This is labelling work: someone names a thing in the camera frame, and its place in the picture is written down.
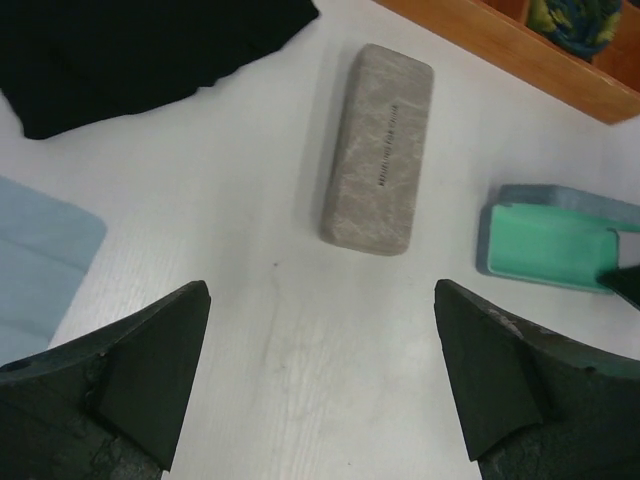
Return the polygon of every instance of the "folded blue cloth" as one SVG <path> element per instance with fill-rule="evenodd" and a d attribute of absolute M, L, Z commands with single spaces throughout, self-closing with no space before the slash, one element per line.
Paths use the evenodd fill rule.
<path fill-rule="evenodd" d="M 105 233 L 96 216 L 0 177 L 0 365 L 47 348 Z"/>

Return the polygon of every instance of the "wooden tray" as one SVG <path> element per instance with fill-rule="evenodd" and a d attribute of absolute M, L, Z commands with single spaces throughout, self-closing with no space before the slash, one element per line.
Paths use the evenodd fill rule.
<path fill-rule="evenodd" d="M 640 115 L 640 9 L 624 1 L 593 64 L 529 30 L 529 0 L 375 0 L 598 120 Z"/>

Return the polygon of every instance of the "blue and yellow cloth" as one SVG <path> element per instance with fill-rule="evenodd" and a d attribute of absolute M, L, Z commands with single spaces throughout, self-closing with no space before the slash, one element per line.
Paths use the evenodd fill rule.
<path fill-rule="evenodd" d="M 621 0 L 532 0 L 527 26 L 590 60 L 613 40 L 621 8 Z"/>

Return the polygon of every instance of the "microfiber cloth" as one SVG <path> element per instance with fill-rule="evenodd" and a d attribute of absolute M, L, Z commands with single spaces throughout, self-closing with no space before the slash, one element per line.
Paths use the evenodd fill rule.
<path fill-rule="evenodd" d="M 311 0 L 3 0 L 0 88 L 44 139 L 186 98 L 317 16 Z"/>
<path fill-rule="evenodd" d="M 0 177 L 0 365 L 46 350 L 105 233 L 96 216 Z"/>

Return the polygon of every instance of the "white tabletop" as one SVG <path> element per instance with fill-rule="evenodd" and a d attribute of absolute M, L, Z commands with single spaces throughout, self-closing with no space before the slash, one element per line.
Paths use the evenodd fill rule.
<path fill-rule="evenodd" d="M 640 123 L 600 124 L 370 0 L 316 3 L 323 17 L 282 52 L 146 114 L 34 142 L 1 105 L 0 174 L 109 229 L 54 345 L 204 279 L 213 305 L 168 478 L 477 479 L 435 282 L 640 359 L 639 315 L 619 298 L 474 269 L 478 212 L 500 184 L 640 202 Z M 317 235 L 347 70 L 367 42 L 436 72 L 412 245 L 394 258 Z"/>

